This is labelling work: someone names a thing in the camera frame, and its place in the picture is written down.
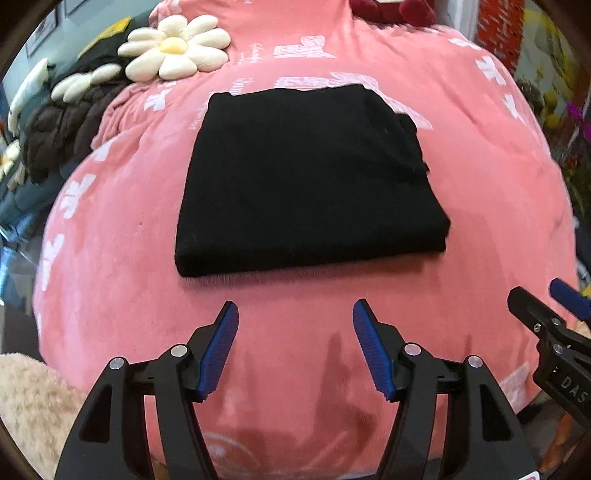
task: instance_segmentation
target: silver bolt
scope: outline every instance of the silver bolt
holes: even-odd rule
[[[409,343],[404,347],[404,351],[410,356],[417,356],[422,352],[421,347],[419,347],[416,343]]]
[[[469,357],[468,363],[470,364],[471,367],[474,367],[474,368],[480,368],[480,367],[482,367],[482,365],[484,365],[482,358],[480,358],[477,355],[472,355],[471,357]]]
[[[123,360],[120,356],[118,356],[117,358],[114,358],[113,360],[111,360],[109,362],[109,368],[111,370],[119,370],[120,368],[123,368],[124,365],[125,365],[125,360]]]
[[[170,355],[181,358],[182,356],[187,355],[188,351],[186,345],[176,345],[170,350]]]

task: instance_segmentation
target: black t-shirt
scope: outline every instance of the black t-shirt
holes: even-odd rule
[[[211,97],[176,242],[184,277],[442,252],[407,115],[349,85]]]

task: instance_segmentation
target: yellow flower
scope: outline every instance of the yellow flower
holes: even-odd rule
[[[228,61],[222,49],[230,44],[230,35],[217,28],[217,18],[201,15],[191,22],[182,15],[163,19],[158,29],[133,30],[120,46],[121,57],[137,57],[125,69],[134,82],[148,82],[156,75],[163,80],[178,80],[197,72],[212,72]]]

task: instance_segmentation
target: pink fleece blanket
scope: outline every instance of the pink fleece blanket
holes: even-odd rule
[[[500,62],[446,27],[369,25],[347,0],[167,0],[152,21],[178,12],[217,15],[233,38],[230,62],[178,82],[132,85],[105,113],[96,151],[66,184],[46,230],[35,310],[49,365],[87,390],[112,357],[156,358],[233,300],[241,321],[234,347],[218,391],[197,406],[227,478],[375,471],[395,406],[375,391],[353,331],[361,297],[435,356],[481,355],[516,410],[529,402],[535,338],[506,297],[522,285],[557,308],[550,280],[576,282],[572,213],[537,122]],[[210,95],[349,83],[417,124],[431,185],[452,221],[445,254],[181,279],[178,210]],[[153,403],[148,428],[161,455]],[[437,432],[440,443],[440,423]]]

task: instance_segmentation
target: gray wall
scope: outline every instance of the gray wall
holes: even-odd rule
[[[48,58],[58,67],[73,62],[80,51],[117,20],[133,17],[154,8],[158,0],[86,0],[71,16],[65,18],[64,5],[59,6],[59,24],[45,42],[27,58],[25,48],[18,53],[2,83],[8,102],[35,64]]]

